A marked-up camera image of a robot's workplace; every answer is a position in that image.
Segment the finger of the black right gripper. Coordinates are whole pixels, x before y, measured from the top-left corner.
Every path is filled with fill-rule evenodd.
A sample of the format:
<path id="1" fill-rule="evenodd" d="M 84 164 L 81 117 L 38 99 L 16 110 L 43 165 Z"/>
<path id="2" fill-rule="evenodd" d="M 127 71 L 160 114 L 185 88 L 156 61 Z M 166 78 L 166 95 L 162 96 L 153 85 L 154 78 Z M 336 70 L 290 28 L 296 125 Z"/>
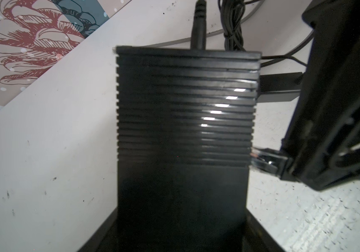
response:
<path id="1" fill-rule="evenodd" d="M 302 19 L 314 38 L 279 176 L 322 191 L 360 180 L 360 1 L 312 1 Z"/>

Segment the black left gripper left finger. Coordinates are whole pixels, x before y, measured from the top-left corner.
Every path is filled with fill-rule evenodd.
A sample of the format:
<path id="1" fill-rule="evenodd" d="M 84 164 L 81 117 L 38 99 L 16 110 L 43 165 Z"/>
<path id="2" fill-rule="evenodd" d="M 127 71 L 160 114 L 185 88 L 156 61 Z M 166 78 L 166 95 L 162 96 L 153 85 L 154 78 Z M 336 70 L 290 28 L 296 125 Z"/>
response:
<path id="1" fill-rule="evenodd" d="M 78 252 L 116 251 L 114 243 L 117 241 L 117 215 L 116 208 Z"/>

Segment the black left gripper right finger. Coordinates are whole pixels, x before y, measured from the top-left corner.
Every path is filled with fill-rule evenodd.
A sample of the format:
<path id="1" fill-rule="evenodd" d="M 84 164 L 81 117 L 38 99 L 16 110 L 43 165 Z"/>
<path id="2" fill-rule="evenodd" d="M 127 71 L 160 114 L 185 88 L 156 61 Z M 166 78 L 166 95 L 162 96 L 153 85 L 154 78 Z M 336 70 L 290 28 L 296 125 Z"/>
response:
<path id="1" fill-rule="evenodd" d="M 285 252 L 248 209 L 245 222 L 245 252 Z"/>

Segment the black power adapter with cable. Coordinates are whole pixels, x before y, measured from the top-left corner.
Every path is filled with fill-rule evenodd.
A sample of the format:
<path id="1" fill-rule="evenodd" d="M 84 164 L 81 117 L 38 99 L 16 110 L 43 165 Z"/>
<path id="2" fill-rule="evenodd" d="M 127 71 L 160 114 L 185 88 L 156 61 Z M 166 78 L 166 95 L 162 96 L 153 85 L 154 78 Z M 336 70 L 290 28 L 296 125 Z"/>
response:
<path id="1" fill-rule="evenodd" d="M 244 39 L 242 36 L 242 22 L 247 5 L 255 1 L 218 1 L 221 24 L 225 38 L 224 47 L 228 51 L 244 51 Z M 206 1 L 197 1 L 195 6 L 193 28 L 190 37 L 191 49 L 206 49 Z M 265 62 L 261 68 L 272 66 L 284 60 L 292 60 L 304 67 L 306 63 L 294 57 L 294 54 L 302 50 L 314 38 L 311 32 L 296 48 L 284 55 L 263 56 Z M 300 95 L 301 83 L 304 78 L 302 72 L 279 73 L 261 75 L 260 86 L 257 91 L 258 102 L 286 102 L 292 101 Z"/>

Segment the black network switch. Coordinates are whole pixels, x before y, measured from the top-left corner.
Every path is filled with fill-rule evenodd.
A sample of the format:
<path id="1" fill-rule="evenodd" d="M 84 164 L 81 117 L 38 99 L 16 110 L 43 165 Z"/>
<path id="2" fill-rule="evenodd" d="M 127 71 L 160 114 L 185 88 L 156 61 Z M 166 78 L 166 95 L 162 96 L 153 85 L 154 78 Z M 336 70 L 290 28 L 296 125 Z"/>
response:
<path id="1" fill-rule="evenodd" d="M 241 251 L 261 53 L 116 52 L 119 251 Z"/>

